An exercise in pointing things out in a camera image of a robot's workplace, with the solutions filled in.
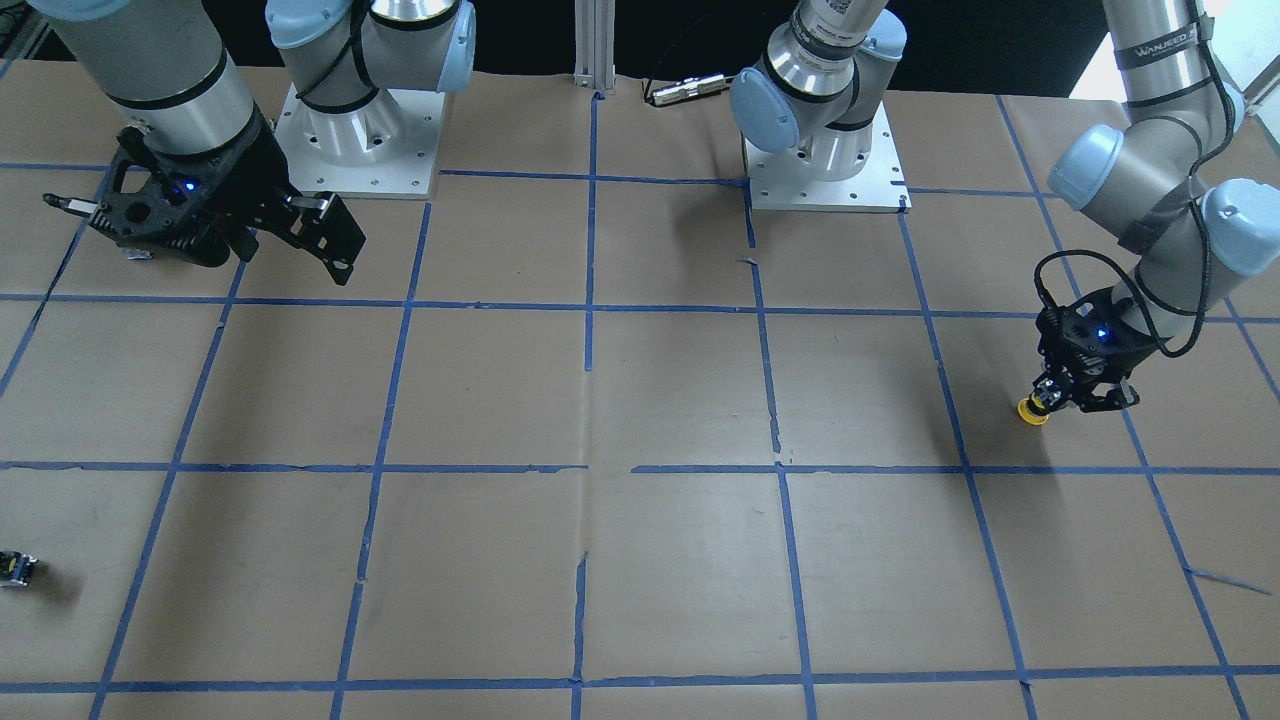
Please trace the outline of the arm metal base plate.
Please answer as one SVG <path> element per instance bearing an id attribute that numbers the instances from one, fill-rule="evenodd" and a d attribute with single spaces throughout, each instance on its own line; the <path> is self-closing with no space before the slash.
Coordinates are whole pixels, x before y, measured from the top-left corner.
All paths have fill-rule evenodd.
<path id="1" fill-rule="evenodd" d="M 906 213 L 913 202 L 884 105 L 855 131 L 819 129 L 796 149 L 742 141 L 751 205 L 771 211 Z"/>
<path id="2" fill-rule="evenodd" d="M 291 183 L 306 195 L 429 200 L 449 94 L 383 90 L 366 106 L 325 114 L 288 99 L 275 124 Z"/>

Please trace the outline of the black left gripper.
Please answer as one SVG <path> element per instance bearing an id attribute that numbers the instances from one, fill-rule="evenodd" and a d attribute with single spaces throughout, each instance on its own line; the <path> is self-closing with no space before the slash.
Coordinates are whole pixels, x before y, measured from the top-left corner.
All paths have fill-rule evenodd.
<path id="1" fill-rule="evenodd" d="M 1078 407 L 1085 414 L 1138 405 L 1140 396 L 1129 377 L 1157 350 L 1158 336 L 1151 334 L 1143 320 L 1137 328 L 1125 322 L 1137 302 L 1115 301 L 1108 288 L 1069 306 L 1057 305 L 1044 288 L 1038 288 L 1037 295 L 1043 305 L 1036 319 L 1037 351 L 1044 370 L 1033 382 L 1033 413 L 1064 407 L 1071 398 L 1071 386 L 1078 386 Z M 1108 388 L 1097 395 L 1101 383 Z"/>

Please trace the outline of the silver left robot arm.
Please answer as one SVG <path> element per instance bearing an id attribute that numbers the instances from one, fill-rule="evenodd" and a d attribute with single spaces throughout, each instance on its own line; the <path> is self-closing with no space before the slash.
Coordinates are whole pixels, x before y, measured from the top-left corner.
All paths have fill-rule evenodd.
<path id="1" fill-rule="evenodd" d="M 1042 279 L 1036 319 L 1043 370 L 1018 414 L 1044 423 L 1135 405 L 1133 370 L 1171 342 L 1199 338 L 1206 313 L 1277 258 L 1277 190 L 1236 178 L 1208 187 L 1199 168 L 1238 131 L 1245 102 L 1210 46 L 1198 1 L 1106 1 L 1129 126 L 1092 126 L 1050 172 L 1050 187 L 1138 261 L 1070 305 Z M 799 167 L 810 183 L 867 163 L 872 126 L 908 41 L 882 1 L 801 1 L 762 56 L 730 83 L 744 146 Z"/>

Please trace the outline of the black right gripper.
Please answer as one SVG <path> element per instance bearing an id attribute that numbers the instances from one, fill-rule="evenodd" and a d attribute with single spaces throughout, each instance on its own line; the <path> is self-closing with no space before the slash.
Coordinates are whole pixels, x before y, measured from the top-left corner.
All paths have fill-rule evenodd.
<path id="1" fill-rule="evenodd" d="M 251 229 L 285 236 L 347 286 L 366 236 L 334 192 L 293 195 L 285 155 L 259 111 L 227 145 L 195 155 L 154 151 L 145 133 L 122 129 L 108 190 L 90 227 L 120 247 L 198 266 L 248 261 Z"/>

